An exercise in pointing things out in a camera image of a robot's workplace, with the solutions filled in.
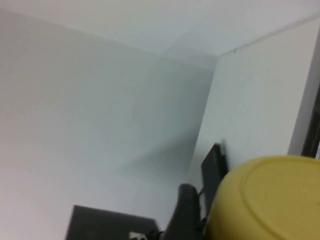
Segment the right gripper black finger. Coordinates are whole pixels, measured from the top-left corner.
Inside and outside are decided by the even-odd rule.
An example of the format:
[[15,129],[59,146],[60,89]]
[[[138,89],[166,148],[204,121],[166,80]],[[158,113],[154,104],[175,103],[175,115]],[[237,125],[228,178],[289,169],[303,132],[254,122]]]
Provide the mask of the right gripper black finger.
[[201,240],[203,238],[198,192],[193,185],[178,187],[175,209],[166,228],[168,240]]

